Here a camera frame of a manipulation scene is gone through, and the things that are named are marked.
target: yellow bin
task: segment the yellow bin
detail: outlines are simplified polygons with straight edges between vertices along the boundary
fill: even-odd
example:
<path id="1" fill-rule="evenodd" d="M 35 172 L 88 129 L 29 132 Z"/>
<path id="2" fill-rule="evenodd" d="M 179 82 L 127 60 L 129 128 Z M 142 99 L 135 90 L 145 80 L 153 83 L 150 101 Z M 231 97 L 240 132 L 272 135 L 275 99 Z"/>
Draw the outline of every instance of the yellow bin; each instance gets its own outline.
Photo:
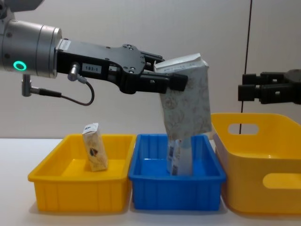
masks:
<path id="1" fill-rule="evenodd" d="M 301 214 L 301 126 L 279 114 L 212 114 L 216 154 L 227 174 L 226 205 L 254 214 Z M 231 124 L 256 134 L 231 134 Z"/>
<path id="2" fill-rule="evenodd" d="M 82 135 L 67 136 L 28 175 L 39 210 L 122 211 L 131 192 L 127 173 L 135 140 L 135 135 L 103 135 L 109 167 L 92 172 Z"/>

